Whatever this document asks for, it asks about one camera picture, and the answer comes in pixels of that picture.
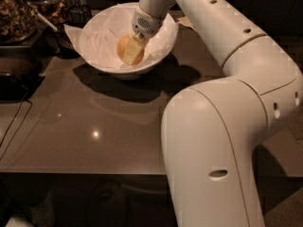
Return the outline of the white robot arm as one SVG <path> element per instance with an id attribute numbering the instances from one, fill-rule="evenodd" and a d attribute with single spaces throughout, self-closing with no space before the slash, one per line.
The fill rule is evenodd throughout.
<path id="1" fill-rule="evenodd" d="M 255 147 L 302 103 L 295 62 L 225 0 L 140 0 L 134 31 L 151 38 L 173 5 L 193 24 L 223 77 L 175 95 L 161 140 L 178 227 L 264 227 L 255 184 Z"/>

